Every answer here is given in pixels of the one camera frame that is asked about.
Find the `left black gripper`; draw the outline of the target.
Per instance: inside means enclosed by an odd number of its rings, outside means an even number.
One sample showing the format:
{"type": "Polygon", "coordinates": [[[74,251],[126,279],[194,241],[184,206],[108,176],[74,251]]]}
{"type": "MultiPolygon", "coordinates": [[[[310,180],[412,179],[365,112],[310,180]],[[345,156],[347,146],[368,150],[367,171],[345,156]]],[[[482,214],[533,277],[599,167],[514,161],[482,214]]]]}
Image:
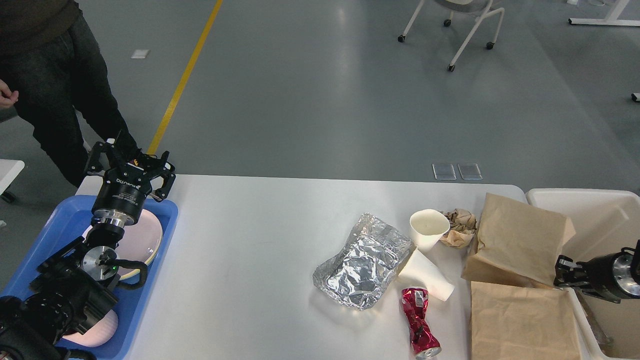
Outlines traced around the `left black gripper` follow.
{"type": "Polygon", "coordinates": [[[124,227],[138,223],[147,196],[156,202],[167,198],[176,180],[176,168],[169,162],[170,152],[165,150],[160,157],[143,153],[142,173],[128,170],[125,148],[120,144],[121,133],[97,141],[87,151],[84,175],[102,177],[102,186],[91,208],[93,217],[124,227]],[[154,187],[153,181],[158,178],[162,183],[154,187]]]}

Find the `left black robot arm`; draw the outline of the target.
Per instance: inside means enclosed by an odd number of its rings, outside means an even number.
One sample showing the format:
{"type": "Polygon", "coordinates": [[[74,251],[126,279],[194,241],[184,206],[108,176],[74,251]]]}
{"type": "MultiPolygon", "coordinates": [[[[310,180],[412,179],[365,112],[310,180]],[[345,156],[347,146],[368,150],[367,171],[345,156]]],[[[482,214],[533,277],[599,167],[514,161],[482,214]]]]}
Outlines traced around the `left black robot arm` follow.
{"type": "Polygon", "coordinates": [[[88,176],[102,186],[91,208],[87,235],[76,237],[37,266],[30,297],[1,298],[3,360],[94,360],[87,350],[59,346],[62,337],[84,335],[118,304],[116,289],[146,285],[149,267],[142,260],[121,259],[116,248],[127,227],[138,223],[147,198],[164,201],[176,180],[169,151],[161,157],[128,161],[116,139],[98,141],[89,151],[88,176]],[[110,168],[98,173],[101,156],[110,168]]]}

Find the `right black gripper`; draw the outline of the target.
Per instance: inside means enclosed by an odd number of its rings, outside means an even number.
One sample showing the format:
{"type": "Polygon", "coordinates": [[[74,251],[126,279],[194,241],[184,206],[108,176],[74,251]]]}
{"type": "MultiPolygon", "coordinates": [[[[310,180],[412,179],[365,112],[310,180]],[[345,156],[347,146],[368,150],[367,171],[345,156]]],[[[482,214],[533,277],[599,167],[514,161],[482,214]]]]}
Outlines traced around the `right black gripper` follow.
{"type": "Polygon", "coordinates": [[[559,255],[555,277],[554,287],[574,289],[615,304],[640,298],[639,255],[635,250],[620,250],[587,262],[559,255]]]}

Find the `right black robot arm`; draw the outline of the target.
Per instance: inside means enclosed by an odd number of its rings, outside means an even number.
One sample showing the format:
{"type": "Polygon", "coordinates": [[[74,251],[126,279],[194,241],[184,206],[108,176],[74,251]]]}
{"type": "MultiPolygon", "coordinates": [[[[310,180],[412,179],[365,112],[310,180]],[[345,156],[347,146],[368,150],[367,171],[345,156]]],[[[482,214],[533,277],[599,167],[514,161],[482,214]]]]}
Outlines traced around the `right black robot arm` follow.
{"type": "Polygon", "coordinates": [[[555,263],[554,287],[571,288],[585,296],[610,303],[640,298],[640,242],[636,247],[592,258],[574,260],[559,255],[555,263]]]}

